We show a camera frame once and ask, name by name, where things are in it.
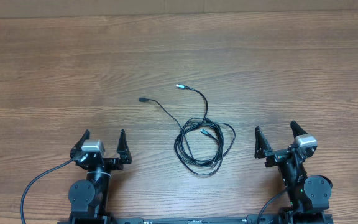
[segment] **wood grain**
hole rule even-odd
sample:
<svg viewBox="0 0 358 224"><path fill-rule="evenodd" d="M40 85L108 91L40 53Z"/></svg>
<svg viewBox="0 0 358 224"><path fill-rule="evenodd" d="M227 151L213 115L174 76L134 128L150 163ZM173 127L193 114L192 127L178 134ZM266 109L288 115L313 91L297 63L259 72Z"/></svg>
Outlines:
<svg viewBox="0 0 358 224"><path fill-rule="evenodd" d="M176 83L204 93L208 117L236 129L212 177L180 164L176 124L138 102L159 100L182 123L202 115L202 99ZM0 20L0 223L20 223L26 185L67 160L85 129L108 156L126 130L134 162L111 181L117 217L257 213L283 183L253 158L254 128L279 149L293 141L293 119L319 141L305 167L333 181L329 213L358 223L358 11ZM198 156L216 150L199 132L189 140ZM36 182L28 223L66 219L68 188L83 178L70 164Z"/></svg>

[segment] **tangled cable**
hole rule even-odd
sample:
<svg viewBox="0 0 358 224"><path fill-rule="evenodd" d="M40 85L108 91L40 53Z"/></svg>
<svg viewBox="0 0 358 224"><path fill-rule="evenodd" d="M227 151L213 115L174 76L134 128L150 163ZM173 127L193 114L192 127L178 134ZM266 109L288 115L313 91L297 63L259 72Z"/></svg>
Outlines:
<svg viewBox="0 0 358 224"><path fill-rule="evenodd" d="M203 99L205 100L205 113L202 118L190 118L183 126L181 126L180 123L178 122L178 120L176 120L170 113L168 113L168 111L166 111L166 109L157 100L141 97L141 98L139 98L139 101L140 102L146 102L146 101L156 102L164 110L164 112L166 112L166 114L168 114L174 121L176 121L176 123L178 124L178 126L180 128L180 133L175 140L173 148L174 148L180 162L190 172L192 172L196 175L202 175L202 176L213 175L219 170L220 166L222 165L223 157L230 151L230 148L232 147L234 140L236 138L236 132L234 131L233 127L230 126L229 124L214 122L214 121L211 121L209 118L207 118L208 101L206 100L205 96L201 92L199 92L198 90L195 90L193 88L190 88L188 86L185 86L185 85L177 85L177 88L195 91L196 93L200 94L201 97L203 97ZM228 149L226 149L226 151L224 153L223 153L224 138L223 138L223 133L221 131L221 127L219 125L225 125L233 131L233 139L231 141L231 144L228 147ZM218 144L218 150L217 150L215 156L210 159L194 158L193 153L191 152L190 146L189 146L187 138L186 138L187 133L189 133L190 131L194 131L200 127L210 127L211 129L214 130L214 132L217 136L217 138L216 138L213 135L211 135L209 132L207 132L206 130L203 130L203 129L200 130L201 133L203 133L206 136L210 137L211 139L215 140L216 144ZM183 139L185 139L185 143L188 148L189 154L185 151ZM210 169L212 169L212 171L206 172L206 173L198 173L198 172L195 172L192 168L190 168L189 164L197 166L197 167L209 167Z"/></svg>

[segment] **black connector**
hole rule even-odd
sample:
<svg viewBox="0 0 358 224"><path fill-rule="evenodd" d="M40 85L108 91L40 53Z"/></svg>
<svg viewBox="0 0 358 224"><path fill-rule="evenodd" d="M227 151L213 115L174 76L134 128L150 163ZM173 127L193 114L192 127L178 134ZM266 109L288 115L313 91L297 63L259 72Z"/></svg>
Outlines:
<svg viewBox="0 0 358 224"><path fill-rule="evenodd" d="M146 97L139 97L139 102L147 102L148 100Z"/></svg>

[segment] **wooden table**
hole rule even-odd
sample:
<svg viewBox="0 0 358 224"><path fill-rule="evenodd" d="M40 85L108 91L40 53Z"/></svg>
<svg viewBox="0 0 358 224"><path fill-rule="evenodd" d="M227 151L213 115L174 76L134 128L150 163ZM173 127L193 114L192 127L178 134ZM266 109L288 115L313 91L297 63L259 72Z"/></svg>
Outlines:
<svg viewBox="0 0 358 224"><path fill-rule="evenodd" d="M175 122L138 101L159 100L182 124L201 116L200 96L176 83L204 93L208 117L237 132L212 177L184 168ZM293 119L319 141L305 167L333 181L328 213L358 223L358 11L0 20L0 223L21 223L26 185L66 161L86 129L107 156L126 130L133 163L112 175L116 217L257 213L283 182L254 159L254 128L280 149ZM188 138L196 156L214 154L201 133ZM70 164L36 182L27 223L68 218L68 189L85 176ZM286 196L268 212L284 205Z"/></svg>

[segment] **cable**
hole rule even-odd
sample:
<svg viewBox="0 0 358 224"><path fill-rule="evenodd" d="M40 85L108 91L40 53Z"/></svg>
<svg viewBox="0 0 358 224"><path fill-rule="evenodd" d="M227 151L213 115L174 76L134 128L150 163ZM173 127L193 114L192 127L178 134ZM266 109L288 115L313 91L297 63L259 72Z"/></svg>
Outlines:
<svg viewBox="0 0 358 224"><path fill-rule="evenodd" d="M270 199L264 206L263 208L260 210L259 215L258 215L258 219L257 219L257 224L260 223L260 218L262 217L263 212L265 211L265 209L268 207L268 205L270 205L274 200L278 199L281 195L283 195L285 192L288 191L289 188L286 188L284 190L282 190L280 193L276 194L276 196L272 197L272 199Z"/></svg>
<svg viewBox="0 0 358 224"><path fill-rule="evenodd" d="M153 99L148 99L148 98L144 98L144 97L140 97L139 101L140 102L147 102L147 101L154 101L156 102L163 110L164 112L166 112L166 114L168 114L179 126L180 128L180 133L177 136L174 144L173 144L173 148L180 160L180 162L192 173L196 174L196 175L202 175L202 176L209 176L209 175L213 175L215 174L220 166L222 165L222 160L223 157L230 151L230 148L232 147L234 140L236 139L236 132L234 131L233 127L226 124L226 123L219 123L219 122L213 122L211 121L209 118L207 118L207 113L208 113L208 101L206 100L205 96L199 92L198 90L195 90L193 88L190 88L188 86L185 85L177 85L177 88L180 89L187 89L187 90L191 90L191 91L195 91L196 93L198 93L205 101L205 112L204 112L204 116L202 118L190 118L184 125L183 127L180 125L179 121L176 120L170 113L168 113L168 111L166 111L166 109L157 101L157 100L153 100ZM221 131L220 125L225 125L227 127L229 127L232 131L233 131L233 139L231 141L230 146L228 147L228 149L223 153L223 146L224 146L224 139L223 139L223 133ZM218 150L215 154L214 157L210 158L210 159L195 159L193 156L193 153L191 152L190 146L188 144L187 138L186 138L186 134L189 133L190 131L194 131L200 127L210 127L214 130L217 138L215 138L213 135L211 135L209 132L201 129L201 133L205 134L206 136L210 137L211 139L213 139L216 144L218 144ZM185 139L185 143L188 149L189 154L185 151L185 147L184 147L184 143L183 143L183 139ZM197 167L209 167L211 169L213 169L211 172L207 172L207 173L198 173L195 172L193 169L191 169L188 164L197 166Z"/></svg>
<svg viewBox="0 0 358 224"><path fill-rule="evenodd" d="M33 180L31 180L31 182L28 184L28 186L25 188L24 192L23 192L23 196L22 196L22 200L20 201L20 218L22 219L22 224L25 224L25 220L24 220L24 212L23 212L23 206L24 206L24 198L25 198L25 195L27 194L27 192L29 191L30 187L32 184L34 184L35 181L37 181L38 179L40 179L41 177L49 174L50 172L53 172L59 168L62 168L63 166L69 164L73 162L73 159L70 159L69 161L63 163L63 164L60 164L59 166L56 166L55 168L52 168L48 171L45 171L43 172L42 174L38 175L36 178L34 178Z"/></svg>

